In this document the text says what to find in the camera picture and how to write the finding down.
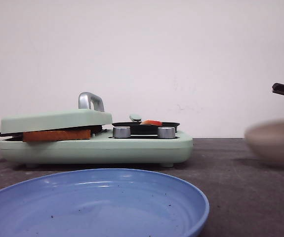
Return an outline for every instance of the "blue plate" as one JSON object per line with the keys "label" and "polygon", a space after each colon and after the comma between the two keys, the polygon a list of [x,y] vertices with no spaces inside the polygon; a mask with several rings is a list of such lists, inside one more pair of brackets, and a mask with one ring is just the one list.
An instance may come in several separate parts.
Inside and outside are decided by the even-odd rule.
{"label": "blue plate", "polygon": [[208,213],[203,192],[179,178],[80,170],[0,190],[0,237],[194,237]]}

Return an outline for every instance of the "silver knob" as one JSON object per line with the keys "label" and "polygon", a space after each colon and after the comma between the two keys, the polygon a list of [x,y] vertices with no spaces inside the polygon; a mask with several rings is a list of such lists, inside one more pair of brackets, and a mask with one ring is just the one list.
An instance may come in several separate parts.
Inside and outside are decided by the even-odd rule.
{"label": "silver knob", "polygon": [[131,136],[130,127],[114,127],[113,128],[113,137],[114,138],[129,138]]}
{"label": "silver knob", "polygon": [[159,127],[157,129],[158,138],[161,139],[172,139],[176,137],[176,132],[174,127]]}

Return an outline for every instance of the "gray table surface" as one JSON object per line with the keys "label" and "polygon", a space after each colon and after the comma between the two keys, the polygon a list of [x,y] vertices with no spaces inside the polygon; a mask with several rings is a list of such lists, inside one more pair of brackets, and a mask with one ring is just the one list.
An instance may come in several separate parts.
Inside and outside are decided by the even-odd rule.
{"label": "gray table surface", "polygon": [[243,139],[194,139],[192,157],[157,164],[25,165],[0,154],[0,189],[43,175],[92,168],[136,168],[170,174],[200,188],[210,203],[201,237],[284,237],[284,168],[261,164]]}

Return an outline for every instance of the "mint green toy stove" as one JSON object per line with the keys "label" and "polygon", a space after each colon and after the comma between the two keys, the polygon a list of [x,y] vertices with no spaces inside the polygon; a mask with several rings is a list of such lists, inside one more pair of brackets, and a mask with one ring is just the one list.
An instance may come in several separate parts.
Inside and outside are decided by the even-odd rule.
{"label": "mint green toy stove", "polygon": [[[129,122],[131,127],[102,129],[103,125],[112,124],[112,116],[104,112],[100,97],[84,92],[79,96],[79,109],[3,118],[0,136],[13,137],[0,141],[1,153],[8,161],[30,167],[50,163],[159,163],[163,167],[172,167],[174,163],[183,162],[191,156],[193,140],[186,133],[176,127],[155,126],[156,134],[134,134],[134,125],[142,131],[154,126],[140,125],[138,115],[131,115],[130,118],[133,121]],[[22,141],[23,132],[74,127],[101,129],[93,133],[89,140]]]}

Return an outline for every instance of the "frying pan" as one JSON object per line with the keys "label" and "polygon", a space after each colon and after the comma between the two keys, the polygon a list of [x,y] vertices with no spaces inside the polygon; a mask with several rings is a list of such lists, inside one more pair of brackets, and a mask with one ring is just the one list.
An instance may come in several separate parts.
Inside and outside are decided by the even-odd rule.
{"label": "frying pan", "polygon": [[157,135],[157,128],[159,127],[174,127],[177,132],[177,126],[180,125],[178,122],[162,122],[161,126],[143,124],[141,122],[114,122],[112,125],[117,126],[129,126],[131,135]]}

